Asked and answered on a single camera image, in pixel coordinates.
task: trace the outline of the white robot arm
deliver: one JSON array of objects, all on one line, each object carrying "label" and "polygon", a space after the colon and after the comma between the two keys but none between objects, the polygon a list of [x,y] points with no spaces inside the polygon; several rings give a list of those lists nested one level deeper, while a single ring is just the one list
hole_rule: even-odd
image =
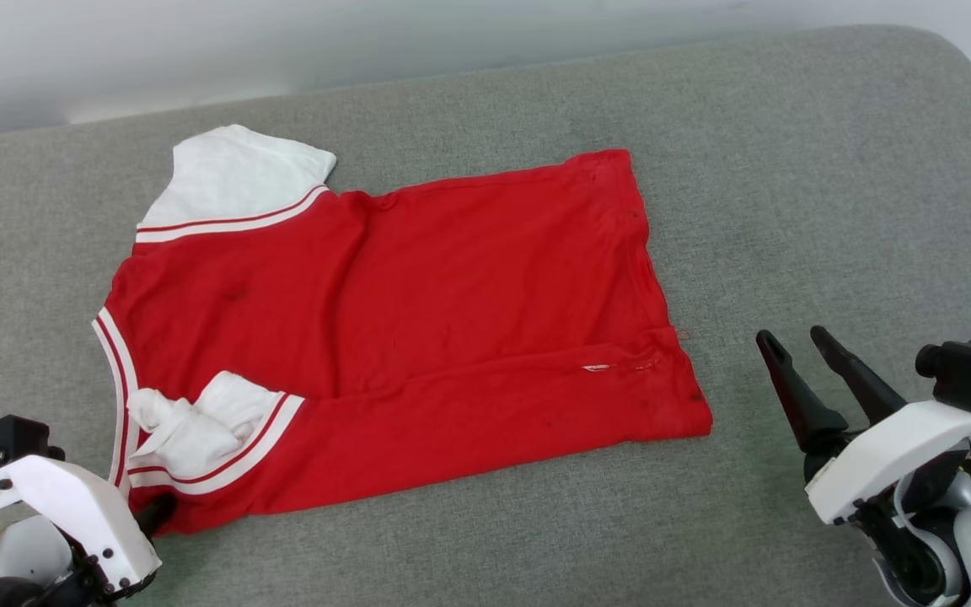
[{"label": "white robot arm", "polygon": [[822,521],[870,539],[887,591],[905,607],[971,607],[971,341],[925,346],[934,400],[906,404],[820,326],[812,338],[871,426],[849,432],[760,331],[763,353],[805,457],[805,491]]},{"label": "white robot arm", "polygon": [[0,607],[114,604],[147,587],[161,561],[151,537],[174,511],[161,496],[136,517],[113,485],[61,461],[42,423],[0,419],[0,508],[39,515],[0,541]]}]

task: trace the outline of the red fabric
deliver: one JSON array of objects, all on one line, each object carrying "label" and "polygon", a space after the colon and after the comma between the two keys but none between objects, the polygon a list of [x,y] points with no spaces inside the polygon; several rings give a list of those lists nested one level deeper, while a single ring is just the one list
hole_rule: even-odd
[{"label": "red fabric", "polygon": [[608,150],[139,243],[105,305],[139,387],[194,402],[230,370],[307,399],[253,469],[179,495],[165,531],[708,433],[647,230]]}]

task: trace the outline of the white wall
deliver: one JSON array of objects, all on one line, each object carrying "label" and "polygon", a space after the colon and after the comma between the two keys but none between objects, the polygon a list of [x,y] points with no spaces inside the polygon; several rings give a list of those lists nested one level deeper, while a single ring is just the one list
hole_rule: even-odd
[{"label": "white wall", "polygon": [[971,58],[971,0],[0,0],[0,132],[853,23]]}]

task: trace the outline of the white sleeve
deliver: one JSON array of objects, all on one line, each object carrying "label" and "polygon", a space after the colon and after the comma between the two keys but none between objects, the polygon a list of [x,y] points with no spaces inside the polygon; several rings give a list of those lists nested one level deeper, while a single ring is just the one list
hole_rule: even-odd
[{"label": "white sleeve", "polygon": [[233,124],[174,146],[174,175],[138,230],[248,220],[280,212],[323,185],[335,155]]}]

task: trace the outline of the gray fabric surface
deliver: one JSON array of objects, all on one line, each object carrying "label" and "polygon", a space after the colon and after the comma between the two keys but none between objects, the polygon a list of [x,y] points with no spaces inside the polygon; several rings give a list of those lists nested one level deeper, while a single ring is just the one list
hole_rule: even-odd
[{"label": "gray fabric surface", "polygon": [[[716,415],[629,444],[157,542],[128,604],[891,604],[824,527],[753,337],[824,323],[906,397],[971,337],[971,65],[934,35],[809,31],[0,136],[0,416],[103,473],[115,423],[89,330],[175,142],[238,122],[335,151],[373,192],[632,151],[650,250]],[[24,512],[0,513],[0,527]]]}]

